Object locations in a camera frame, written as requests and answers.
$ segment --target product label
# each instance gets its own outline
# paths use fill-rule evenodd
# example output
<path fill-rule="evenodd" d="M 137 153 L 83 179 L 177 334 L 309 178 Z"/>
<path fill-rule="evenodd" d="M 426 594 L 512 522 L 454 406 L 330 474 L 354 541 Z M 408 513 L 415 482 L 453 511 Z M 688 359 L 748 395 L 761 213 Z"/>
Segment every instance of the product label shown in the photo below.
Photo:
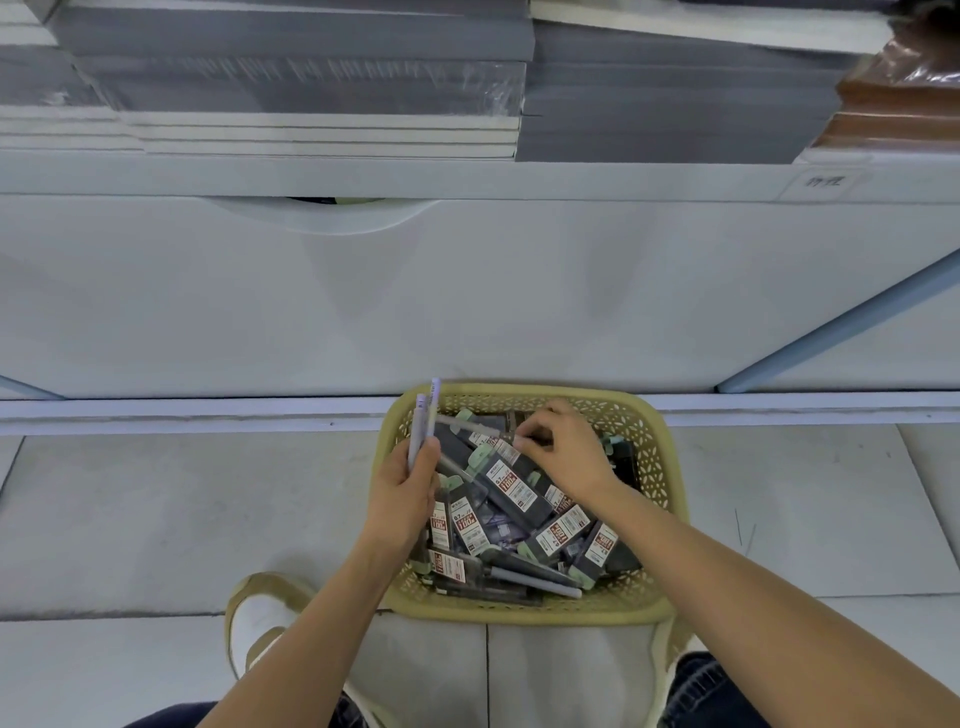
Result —
<path fill-rule="evenodd" d="M 547 488 L 546 493 L 543 494 L 543 497 L 550 501 L 550 505 L 553 506 L 553 509 L 559 516 L 562 516 L 573 507 L 573 501 L 565 496 L 563 491 L 561 491 L 556 485 L 551 485 L 549 488 Z"/>
<path fill-rule="evenodd" d="M 432 549 L 430 558 L 433 561 L 433 571 L 454 581 L 459 581 L 461 584 L 467 583 L 467 569 L 464 567 L 463 559 L 447 556 L 445 553 L 438 553 Z"/>
<path fill-rule="evenodd" d="M 483 526 L 477 520 L 477 515 L 473 512 L 470 502 L 462 497 L 450 505 L 450 517 L 453 519 L 453 525 L 456 526 L 460 538 L 464 540 L 464 545 L 470 556 L 476 555 L 479 551 L 490 545 L 487 534 L 483 531 Z"/>
<path fill-rule="evenodd" d="M 471 432 L 468 439 L 477 446 L 489 445 L 499 453 L 500 457 L 507 461 L 508 465 L 514 465 L 520 457 L 520 451 L 518 449 L 497 437 L 484 435 L 480 432 Z"/>
<path fill-rule="evenodd" d="M 527 484 L 520 479 L 520 476 L 510 470 L 507 464 L 501 460 L 497 460 L 493 467 L 487 471 L 487 477 L 493 485 L 507 494 L 507 497 L 516 503 L 516 507 L 524 513 L 530 510 L 530 506 L 537 499 L 537 494 L 530 490 Z"/>
<path fill-rule="evenodd" d="M 585 555 L 598 567 L 603 567 L 619 539 L 620 537 L 616 535 L 616 532 L 604 523 L 597 531 L 596 538 L 593 539 L 593 543 L 590 544 L 590 548 L 587 549 Z"/>
<path fill-rule="evenodd" d="M 552 556 L 584 530 L 589 523 L 590 519 L 584 513 L 584 509 L 575 505 L 550 523 L 537 537 L 537 543 L 547 556 Z"/>
<path fill-rule="evenodd" d="M 437 501 L 433 504 L 433 516 L 430 517 L 430 535 L 433 545 L 445 551 L 450 550 L 450 530 L 446 523 L 446 506 Z"/>

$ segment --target tiled floor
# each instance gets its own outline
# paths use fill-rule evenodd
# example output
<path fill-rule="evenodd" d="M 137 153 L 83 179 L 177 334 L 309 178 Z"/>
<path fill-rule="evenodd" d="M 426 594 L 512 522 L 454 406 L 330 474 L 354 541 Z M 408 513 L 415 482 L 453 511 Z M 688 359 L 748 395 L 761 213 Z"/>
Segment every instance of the tiled floor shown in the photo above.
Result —
<path fill-rule="evenodd" d="M 960 534 L 960 430 L 939 427 L 905 428 L 909 452 L 892 426 L 674 436 L 694 524 L 960 691 L 960 570 L 944 536 Z M 217 614 L 264 568 L 323 581 L 361 525 L 374 440 L 0 438 L 0 480 L 16 455 L 0 496 L 4 724 L 121 726 L 218 698 L 219 618 L 121 618 Z M 89 615 L 116 619 L 68 619 Z M 9 621 L 36 617 L 59 619 Z M 638 726 L 651 635 L 382 614 L 352 678 L 408 726 Z"/>

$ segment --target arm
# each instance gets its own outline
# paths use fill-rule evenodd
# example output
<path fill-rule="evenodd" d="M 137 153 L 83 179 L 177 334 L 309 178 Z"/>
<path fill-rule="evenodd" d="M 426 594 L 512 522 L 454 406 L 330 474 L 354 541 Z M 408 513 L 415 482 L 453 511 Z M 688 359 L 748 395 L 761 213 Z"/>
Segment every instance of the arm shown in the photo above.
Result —
<path fill-rule="evenodd" d="M 960 724 L 960 697 L 866 631 L 680 522 L 611 473 L 590 425 L 564 400 L 517 447 L 627 543 L 733 682 L 775 726 Z"/>
<path fill-rule="evenodd" d="M 367 522 L 347 560 L 201 728 L 326 725 L 387 587 L 433 508 L 440 443 L 423 445 L 407 477 L 403 442 L 371 484 Z"/>

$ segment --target right hand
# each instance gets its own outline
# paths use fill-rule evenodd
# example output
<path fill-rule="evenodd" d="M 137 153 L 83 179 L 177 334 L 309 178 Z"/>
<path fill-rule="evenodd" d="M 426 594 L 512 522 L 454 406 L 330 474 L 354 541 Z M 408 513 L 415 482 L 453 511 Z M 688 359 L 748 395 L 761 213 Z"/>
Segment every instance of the right hand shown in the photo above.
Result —
<path fill-rule="evenodd" d="M 553 448 L 529 439 L 548 430 Z M 546 471 L 557 487 L 581 505 L 620 485 L 590 423 L 567 400 L 551 400 L 516 429 L 514 447 Z"/>

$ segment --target white sneaker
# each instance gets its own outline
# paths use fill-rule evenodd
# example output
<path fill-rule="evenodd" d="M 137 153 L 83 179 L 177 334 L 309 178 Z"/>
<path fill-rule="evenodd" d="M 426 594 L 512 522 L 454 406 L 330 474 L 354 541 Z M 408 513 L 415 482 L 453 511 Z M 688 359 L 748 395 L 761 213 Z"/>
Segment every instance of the white sneaker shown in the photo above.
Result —
<path fill-rule="evenodd" d="M 654 699 L 644 723 L 645 728 L 657 728 L 666 709 L 667 695 L 680 658 L 690 652 L 707 652 L 693 628 L 679 617 L 672 617 L 657 625 L 650 651 L 654 663 Z"/>
<path fill-rule="evenodd" d="M 227 660 L 238 680 L 297 620 L 315 594 L 309 585 L 275 571 L 252 574 L 234 588 L 224 632 Z M 350 682 L 344 685 L 344 692 L 371 728 L 399 728 L 390 713 L 357 692 Z"/>

